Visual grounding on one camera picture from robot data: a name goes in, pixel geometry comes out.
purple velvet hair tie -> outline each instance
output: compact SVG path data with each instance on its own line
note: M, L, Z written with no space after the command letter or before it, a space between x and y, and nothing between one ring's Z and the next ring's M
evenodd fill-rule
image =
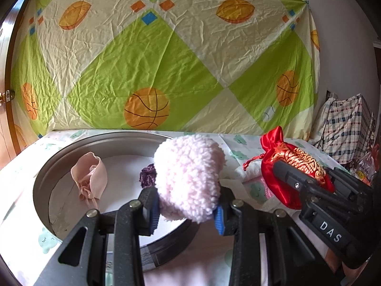
M148 165L148 167L144 168L140 172L140 178L139 178L140 186L142 186L142 188L152 187L155 185L155 180L156 180L156 170L155 170L154 164L151 163L150 165Z

red drawstring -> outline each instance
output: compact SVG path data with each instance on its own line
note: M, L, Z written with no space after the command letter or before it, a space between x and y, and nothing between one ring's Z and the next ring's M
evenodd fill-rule
M243 166L243 170L246 171L246 168L249 166L250 162L254 161L254 160L257 160L257 159L263 159L264 158L264 153L262 153L261 155L259 156L255 156L253 158L251 158L250 160L247 160L242 166Z

red satin pouch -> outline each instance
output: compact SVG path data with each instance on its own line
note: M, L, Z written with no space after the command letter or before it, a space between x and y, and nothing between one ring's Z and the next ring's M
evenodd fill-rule
M261 137L261 144L265 153L245 162L243 169L246 170L249 163L255 159L263 159L261 165L262 176L270 190L285 206L299 210L301 209L301 202L299 193L296 190L274 176L272 167L274 162L278 160L287 162L313 177L322 188L332 193L335 191L335 187L324 168L311 155L283 141L283 131L280 126L264 134Z

blue square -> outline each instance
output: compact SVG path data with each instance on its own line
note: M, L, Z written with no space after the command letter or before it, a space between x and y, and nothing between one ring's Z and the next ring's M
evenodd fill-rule
M153 22L155 19L157 19L156 15L152 12L149 12L148 14L144 15L142 17L142 20L144 23L148 26L151 22Z

screw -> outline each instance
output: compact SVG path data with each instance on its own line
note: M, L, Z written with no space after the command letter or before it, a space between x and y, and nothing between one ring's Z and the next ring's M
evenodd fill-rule
M277 209L277 210L275 211L275 215L276 215L277 217L279 217L279 218L284 218L284 217L287 216L287 213L286 213L285 210Z
M139 207L141 204L142 204L142 202L140 202L139 200L131 200L130 201L130 207L134 208L134 209Z
M86 213L86 216L89 218L96 217L96 215L98 215L98 211L96 209L91 209Z
M241 199L235 199L233 200L232 204L234 207L241 207L243 206L244 202Z

